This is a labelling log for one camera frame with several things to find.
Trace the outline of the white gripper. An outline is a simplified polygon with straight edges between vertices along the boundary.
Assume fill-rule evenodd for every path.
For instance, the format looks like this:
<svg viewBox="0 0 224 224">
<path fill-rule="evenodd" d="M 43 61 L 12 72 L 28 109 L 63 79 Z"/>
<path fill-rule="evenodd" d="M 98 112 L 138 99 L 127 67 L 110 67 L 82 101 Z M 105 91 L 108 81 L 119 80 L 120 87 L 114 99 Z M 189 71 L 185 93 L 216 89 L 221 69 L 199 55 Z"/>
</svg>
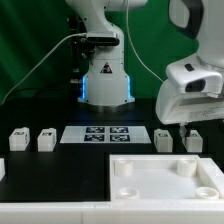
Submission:
<svg viewBox="0 0 224 224">
<path fill-rule="evenodd" d="M 166 80 L 159 91 L 155 111 L 163 124 L 180 124 L 179 134 L 186 136 L 186 123 L 224 119 L 224 98 L 204 93 L 180 93 Z"/>
</svg>

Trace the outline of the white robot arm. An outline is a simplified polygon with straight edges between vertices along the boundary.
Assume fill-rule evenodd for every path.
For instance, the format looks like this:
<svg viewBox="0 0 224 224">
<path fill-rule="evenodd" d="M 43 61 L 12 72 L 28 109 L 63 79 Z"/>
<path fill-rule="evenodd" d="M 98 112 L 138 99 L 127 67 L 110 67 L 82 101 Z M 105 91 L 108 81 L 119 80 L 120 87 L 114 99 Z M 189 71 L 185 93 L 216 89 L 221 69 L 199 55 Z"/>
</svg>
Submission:
<svg viewBox="0 0 224 224">
<path fill-rule="evenodd" d="M 124 34 L 107 21 L 107 11 L 128 11 L 148 0 L 65 0 L 86 28 L 93 48 L 79 101 L 102 111 L 134 101 L 124 71 Z M 169 0 L 169 19 L 198 41 L 197 52 L 166 68 L 155 112 L 164 124 L 224 119 L 224 0 Z"/>
</svg>

